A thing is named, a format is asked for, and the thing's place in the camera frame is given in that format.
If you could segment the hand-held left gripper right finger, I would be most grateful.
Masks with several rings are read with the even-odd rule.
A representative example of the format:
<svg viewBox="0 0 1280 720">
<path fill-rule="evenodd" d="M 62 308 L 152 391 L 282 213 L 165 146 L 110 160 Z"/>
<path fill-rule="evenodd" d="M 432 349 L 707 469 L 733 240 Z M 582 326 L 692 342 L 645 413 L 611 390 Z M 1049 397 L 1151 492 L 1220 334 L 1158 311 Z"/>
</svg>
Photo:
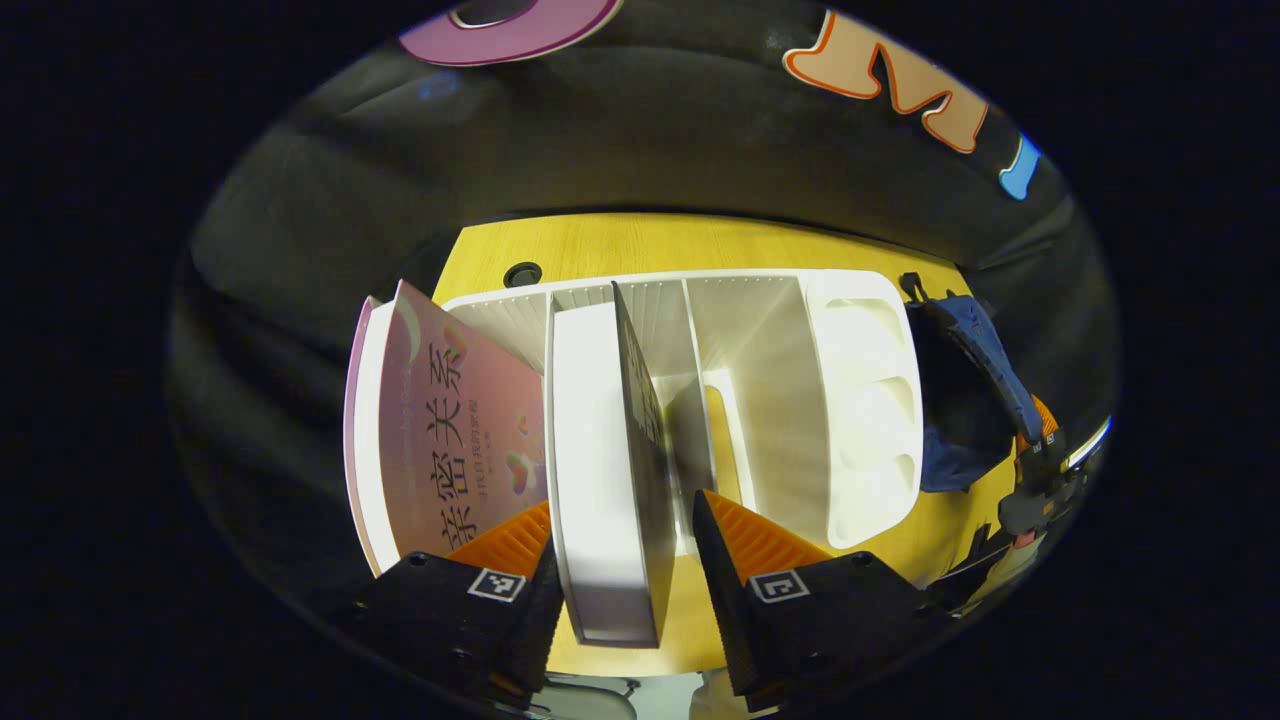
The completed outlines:
<svg viewBox="0 0 1280 720">
<path fill-rule="evenodd" d="M 753 712 L 828 708 L 955 632 L 876 555 L 833 556 L 716 492 L 698 492 L 692 530 L 732 692 Z"/>
</svg>

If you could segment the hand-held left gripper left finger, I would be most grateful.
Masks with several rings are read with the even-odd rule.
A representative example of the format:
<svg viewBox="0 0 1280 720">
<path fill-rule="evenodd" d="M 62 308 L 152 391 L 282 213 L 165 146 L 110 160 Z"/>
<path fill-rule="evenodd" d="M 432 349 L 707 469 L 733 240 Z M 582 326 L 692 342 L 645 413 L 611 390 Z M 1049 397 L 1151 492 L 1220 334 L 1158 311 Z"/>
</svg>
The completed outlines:
<svg viewBox="0 0 1280 720">
<path fill-rule="evenodd" d="M 349 633 L 421 680 L 524 711 L 544 687 L 563 603 L 541 502 L 447 556 L 398 561 L 353 597 Z"/>
</svg>

